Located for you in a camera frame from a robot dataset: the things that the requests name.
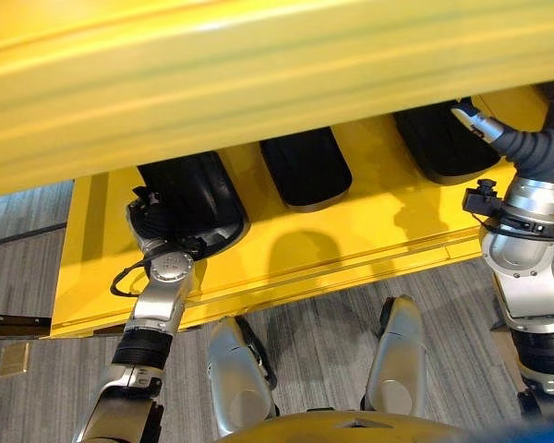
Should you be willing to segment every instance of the yellow platform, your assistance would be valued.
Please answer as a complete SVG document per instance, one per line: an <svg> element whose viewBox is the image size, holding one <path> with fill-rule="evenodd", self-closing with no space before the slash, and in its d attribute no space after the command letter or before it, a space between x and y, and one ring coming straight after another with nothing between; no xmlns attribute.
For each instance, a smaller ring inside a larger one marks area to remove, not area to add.
<svg viewBox="0 0 554 443"><path fill-rule="evenodd" d="M0 195L553 78L554 0L0 0Z"/></svg>
<svg viewBox="0 0 554 443"><path fill-rule="evenodd" d="M476 102L507 123L538 130L546 105L532 88ZM466 185L438 186L416 169L389 115L333 126L353 174L348 196L314 213L287 210L257 143L220 151L251 221L235 246L197 265L181 328L479 254L477 223L461 211ZM500 195L514 170L484 176ZM90 335L126 321L134 299L109 294L112 278L141 258L124 220L136 168L78 179L54 303L52 336ZM137 290L143 273L126 282Z"/></svg>

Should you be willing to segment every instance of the silver metal joint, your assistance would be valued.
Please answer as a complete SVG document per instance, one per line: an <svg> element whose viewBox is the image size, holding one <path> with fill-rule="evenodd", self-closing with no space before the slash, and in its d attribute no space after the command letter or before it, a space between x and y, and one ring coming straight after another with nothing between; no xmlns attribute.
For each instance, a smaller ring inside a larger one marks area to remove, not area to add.
<svg viewBox="0 0 554 443"><path fill-rule="evenodd" d="M542 390L547 394L554 395L554 374L536 372L524 366L519 359L517 360L517 365L522 376L540 385Z"/></svg>
<svg viewBox="0 0 554 443"><path fill-rule="evenodd" d="M516 176L507 190L505 203L509 207L526 212L553 216L554 183L538 182Z"/></svg>
<svg viewBox="0 0 554 443"><path fill-rule="evenodd" d="M486 116L470 103L460 102L452 107L452 113L468 130L487 143L499 138L505 130L503 124Z"/></svg>

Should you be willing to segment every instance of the cable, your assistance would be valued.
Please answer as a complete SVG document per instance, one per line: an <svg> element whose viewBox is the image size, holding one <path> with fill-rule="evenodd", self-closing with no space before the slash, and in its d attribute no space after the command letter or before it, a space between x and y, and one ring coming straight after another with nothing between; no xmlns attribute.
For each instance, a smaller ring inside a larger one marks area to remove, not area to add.
<svg viewBox="0 0 554 443"><path fill-rule="evenodd" d="M147 257L144 257L142 260L135 262L133 265L131 265L129 268L123 269L121 272L119 272L113 279L113 282L111 283L111 287L109 288L109 291L113 295L118 295L120 297L138 297L139 293L124 293L119 288L117 288L117 284L123 280L129 272L131 272L133 269L137 268L145 268L149 263L151 263L152 260L155 258L161 257L165 254L168 254L169 249L168 247L164 247L163 250L155 252L151 255L148 255Z"/></svg>
<svg viewBox="0 0 554 443"><path fill-rule="evenodd" d="M472 217L474 217L476 221L479 222L490 233L497 233L500 235L505 235L507 237L521 238L524 240L533 240L535 242L554 242L554 237L547 237L545 235L530 235L528 233L516 233L514 231L507 231L505 229L497 228L496 226L491 226L481 221L475 214L472 214Z"/></svg>

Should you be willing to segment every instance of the gray carpet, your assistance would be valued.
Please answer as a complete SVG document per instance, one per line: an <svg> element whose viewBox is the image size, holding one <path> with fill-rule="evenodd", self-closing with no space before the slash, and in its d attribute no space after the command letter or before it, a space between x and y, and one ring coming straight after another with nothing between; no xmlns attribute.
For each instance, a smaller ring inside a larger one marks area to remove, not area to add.
<svg viewBox="0 0 554 443"><path fill-rule="evenodd" d="M73 185L66 181L0 197L0 239L65 222Z"/></svg>
<svg viewBox="0 0 554 443"><path fill-rule="evenodd" d="M62 233L0 246L0 313L45 315ZM282 413L356 409L387 296L413 296L428 346L426 417L468 429L519 420L516 389L489 328L498 320L480 259L359 286L247 316L279 379ZM212 441L205 350L212 325L181 333L167 363L161 442ZM33 341L29 372L0 379L0 443L67 442L118 338ZM12 341L0 341L0 352Z"/></svg>

